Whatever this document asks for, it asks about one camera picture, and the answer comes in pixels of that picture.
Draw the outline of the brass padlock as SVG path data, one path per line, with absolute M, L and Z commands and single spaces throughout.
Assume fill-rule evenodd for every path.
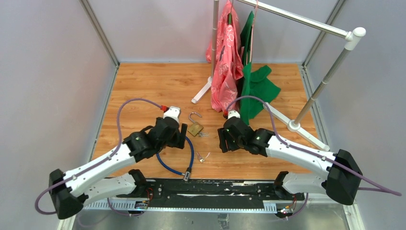
M 197 113 L 197 112 L 191 112 L 191 113 L 189 114 L 189 116 L 188 116 L 189 120 L 192 122 L 192 125 L 188 128 L 187 131 L 188 131 L 192 136 L 196 137 L 196 136 L 200 135 L 200 133 L 201 133 L 201 131 L 204 129 L 204 127 L 203 127 L 203 125 L 201 125 L 199 122 L 194 121 L 194 120 L 192 119 L 192 115 L 197 115 L 197 116 L 199 116 L 200 118 L 202 118 L 202 116 L 201 116 L 199 113 Z

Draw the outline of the silver padlock keys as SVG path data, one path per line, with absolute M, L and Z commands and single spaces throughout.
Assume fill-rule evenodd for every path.
M 208 134 L 208 133 L 204 133 L 204 132 L 200 132 L 200 133 L 198 134 L 198 136 L 201 137 L 201 138 L 204 138 L 204 137 L 209 137 L 209 134 Z

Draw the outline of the small silver cable-lock keys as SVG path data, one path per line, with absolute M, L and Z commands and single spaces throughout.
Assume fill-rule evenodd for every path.
M 210 154 L 211 153 L 208 152 L 206 156 L 202 156 L 200 153 L 198 153 L 198 152 L 196 153 L 197 158 L 198 158 L 199 162 L 201 162 L 201 163 L 205 162 L 205 160 L 210 156 Z

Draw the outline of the blue cable lock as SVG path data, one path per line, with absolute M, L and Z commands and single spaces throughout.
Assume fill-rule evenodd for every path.
M 168 171 L 181 176 L 184 181 L 188 182 L 191 179 L 192 168 L 195 159 L 195 149 L 191 140 L 186 137 L 186 141 L 189 145 L 188 154 L 186 150 L 183 153 L 175 153 L 169 155 L 164 153 L 163 159 L 160 154 L 156 155 L 158 162 Z

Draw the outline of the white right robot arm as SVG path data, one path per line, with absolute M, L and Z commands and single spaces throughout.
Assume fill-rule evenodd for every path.
M 217 130 L 222 152 L 245 150 L 253 155 L 278 158 L 310 170 L 310 173 L 282 171 L 273 183 L 279 200 L 295 194 L 325 194 L 333 201 L 352 205 L 361 180 L 361 170 L 346 150 L 319 151 L 277 136 L 273 131 L 253 130 L 240 118 L 232 117 Z

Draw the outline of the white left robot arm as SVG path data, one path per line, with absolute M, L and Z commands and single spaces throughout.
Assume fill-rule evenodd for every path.
M 164 148 L 183 149 L 187 124 L 171 117 L 158 117 L 154 126 L 147 126 L 124 138 L 120 145 L 73 170 L 53 170 L 49 175 L 49 191 L 58 219 L 79 213 L 86 205 L 115 195 L 132 194 L 141 198 L 147 185 L 139 170 L 108 179 L 107 176 L 126 166 L 149 159 Z

